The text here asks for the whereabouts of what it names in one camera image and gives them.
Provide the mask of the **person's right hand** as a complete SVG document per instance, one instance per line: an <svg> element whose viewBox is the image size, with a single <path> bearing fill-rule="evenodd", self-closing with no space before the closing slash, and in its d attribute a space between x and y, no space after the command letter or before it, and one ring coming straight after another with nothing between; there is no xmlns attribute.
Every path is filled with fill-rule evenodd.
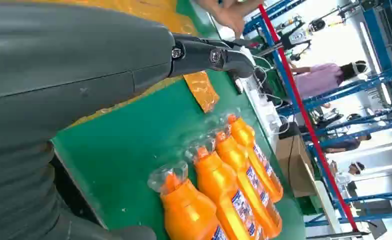
<svg viewBox="0 0 392 240"><path fill-rule="evenodd" d="M245 28L244 17L265 3L264 0L195 0L222 26L233 30L240 39Z"/></svg>

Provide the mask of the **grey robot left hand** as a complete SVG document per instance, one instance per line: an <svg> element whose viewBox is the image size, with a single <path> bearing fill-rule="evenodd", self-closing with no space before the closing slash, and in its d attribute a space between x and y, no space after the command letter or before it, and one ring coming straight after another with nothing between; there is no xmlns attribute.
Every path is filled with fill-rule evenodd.
<svg viewBox="0 0 392 240"><path fill-rule="evenodd" d="M204 70L250 77L216 40L98 7L0 1L0 148L45 142L159 81Z"/></svg>

